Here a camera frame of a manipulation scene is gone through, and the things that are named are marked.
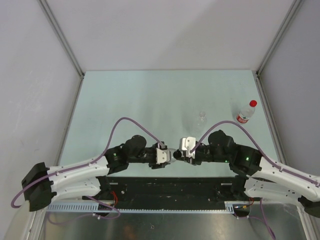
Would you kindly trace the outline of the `black bottle cap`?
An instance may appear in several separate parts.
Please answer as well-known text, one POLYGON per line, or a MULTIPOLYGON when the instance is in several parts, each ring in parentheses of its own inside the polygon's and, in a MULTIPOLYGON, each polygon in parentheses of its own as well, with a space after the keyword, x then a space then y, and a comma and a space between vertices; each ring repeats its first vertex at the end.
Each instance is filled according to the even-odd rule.
POLYGON ((174 153, 173 153, 173 157, 178 160, 182 157, 182 153, 179 151, 179 150, 176 150, 174 153))

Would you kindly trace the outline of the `clear bottle red label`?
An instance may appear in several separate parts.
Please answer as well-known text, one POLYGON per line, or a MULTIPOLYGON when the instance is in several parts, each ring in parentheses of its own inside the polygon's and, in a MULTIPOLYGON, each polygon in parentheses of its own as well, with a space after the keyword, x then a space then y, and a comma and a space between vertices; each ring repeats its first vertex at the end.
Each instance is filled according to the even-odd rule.
POLYGON ((246 124, 254 115, 255 111, 256 111, 256 107, 251 107, 249 103, 238 112, 235 119, 240 124, 246 124))

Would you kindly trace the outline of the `red bottle cap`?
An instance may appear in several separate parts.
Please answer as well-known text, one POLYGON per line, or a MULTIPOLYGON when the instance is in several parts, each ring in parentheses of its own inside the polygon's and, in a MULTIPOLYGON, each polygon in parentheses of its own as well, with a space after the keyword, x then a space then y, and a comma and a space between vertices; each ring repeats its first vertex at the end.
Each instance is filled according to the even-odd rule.
POLYGON ((255 108, 256 106, 257 106, 257 101, 256 100, 251 100, 250 101, 250 103, 249 103, 249 105, 251 106, 251 107, 253 107, 253 108, 255 108))

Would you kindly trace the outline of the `short clear bottle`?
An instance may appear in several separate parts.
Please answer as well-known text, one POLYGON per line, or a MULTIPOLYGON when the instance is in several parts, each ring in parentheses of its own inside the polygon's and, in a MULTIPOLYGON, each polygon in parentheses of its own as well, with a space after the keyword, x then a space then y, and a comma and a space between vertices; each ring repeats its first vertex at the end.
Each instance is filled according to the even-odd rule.
POLYGON ((174 163, 175 161, 176 161, 176 158, 174 157, 174 153, 175 153, 175 149, 173 149, 173 148, 169 148, 168 149, 168 151, 169 151, 169 163, 170 164, 172 164, 172 163, 174 163))

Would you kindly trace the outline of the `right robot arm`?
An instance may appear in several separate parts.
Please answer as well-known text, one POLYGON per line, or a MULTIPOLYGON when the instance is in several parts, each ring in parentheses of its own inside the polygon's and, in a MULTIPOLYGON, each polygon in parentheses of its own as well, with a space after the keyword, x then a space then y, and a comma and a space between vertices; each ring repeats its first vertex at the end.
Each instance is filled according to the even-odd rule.
POLYGON ((226 163, 236 174, 231 196, 289 203, 316 218, 320 216, 320 178, 270 159, 262 151, 237 144, 222 130, 208 136, 208 144, 184 137, 173 153, 176 160, 191 165, 226 163))

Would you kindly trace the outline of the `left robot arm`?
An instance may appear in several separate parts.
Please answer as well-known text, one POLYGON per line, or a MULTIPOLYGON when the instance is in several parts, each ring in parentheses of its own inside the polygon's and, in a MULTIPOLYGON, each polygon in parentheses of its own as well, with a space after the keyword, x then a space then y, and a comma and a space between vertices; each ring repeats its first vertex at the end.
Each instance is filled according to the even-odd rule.
POLYGON ((105 200, 111 193, 106 184, 107 175, 126 170, 130 163, 148 164, 152 169, 170 164, 173 150, 164 143, 146 145, 144 137, 135 135, 125 143, 109 148, 99 160, 91 158, 52 167, 44 162, 35 164, 21 181, 29 210, 35 212, 54 201, 82 196, 105 200))

